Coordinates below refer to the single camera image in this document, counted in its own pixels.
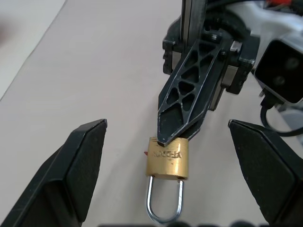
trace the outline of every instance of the padlock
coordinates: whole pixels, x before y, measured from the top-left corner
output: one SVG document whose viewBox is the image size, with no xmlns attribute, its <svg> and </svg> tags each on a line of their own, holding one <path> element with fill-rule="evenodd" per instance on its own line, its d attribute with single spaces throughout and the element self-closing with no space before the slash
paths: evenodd
<svg viewBox="0 0 303 227">
<path fill-rule="evenodd" d="M 158 144 L 156 137 L 150 138 L 147 152 L 146 175 L 149 176 L 146 196 L 146 208 L 149 217 L 160 224 L 167 224 L 176 221 L 182 210 L 183 180 L 188 178 L 188 140 L 184 138 L 176 138 L 166 147 L 162 147 Z M 178 180 L 178 206 L 175 214 L 168 219 L 159 218 L 152 211 L 151 200 L 154 178 Z"/>
<path fill-rule="evenodd" d="M 146 175 L 167 180 L 186 180 L 188 177 L 188 140 L 176 138 L 166 147 L 150 138 Z"/>
</svg>

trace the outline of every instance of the black camera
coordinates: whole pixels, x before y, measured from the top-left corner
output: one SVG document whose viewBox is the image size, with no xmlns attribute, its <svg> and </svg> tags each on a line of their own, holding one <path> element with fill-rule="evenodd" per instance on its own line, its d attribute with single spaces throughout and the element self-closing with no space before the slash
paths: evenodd
<svg viewBox="0 0 303 227">
<path fill-rule="evenodd" d="M 303 99 L 303 33 L 292 32 L 267 47 L 255 76 L 261 86 L 283 102 Z"/>
</svg>

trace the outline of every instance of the black plastic arm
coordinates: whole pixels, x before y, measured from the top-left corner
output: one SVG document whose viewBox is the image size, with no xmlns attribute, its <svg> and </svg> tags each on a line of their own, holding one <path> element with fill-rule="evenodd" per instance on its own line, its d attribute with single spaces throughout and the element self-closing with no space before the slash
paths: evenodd
<svg viewBox="0 0 303 227">
<path fill-rule="evenodd" d="M 303 160 L 262 126 L 231 120 L 244 179 L 269 224 L 303 226 Z"/>
<path fill-rule="evenodd" d="M 103 119 L 75 129 L 41 165 L 1 227 L 80 227 L 97 182 L 106 128 Z"/>
</svg>

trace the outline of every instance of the white table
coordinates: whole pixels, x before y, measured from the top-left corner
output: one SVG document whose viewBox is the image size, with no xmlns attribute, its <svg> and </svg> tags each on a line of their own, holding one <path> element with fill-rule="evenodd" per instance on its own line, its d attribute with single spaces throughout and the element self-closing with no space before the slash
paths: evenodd
<svg viewBox="0 0 303 227">
<path fill-rule="evenodd" d="M 178 0 L 70 0 L 0 102 L 0 221 L 39 166 L 79 125 L 107 118 L 98 182 L 84 227 L 150 224 L 145 210 L 146 151 L 156 135 L 161 42 L 179 16 Z M 189 180 L 180 220 L 227 226 L 264 223 L 236 157 L 229 119 L 260 123 L 260 88 L 224 93 L 190 142 Z M 281 116 L 270 122 L 287 129 Z M 295 138 L 287 139 L 301 152 Z M 177 183 L 156 181 L 154 210 L 170 215 Z"/>
</svg>

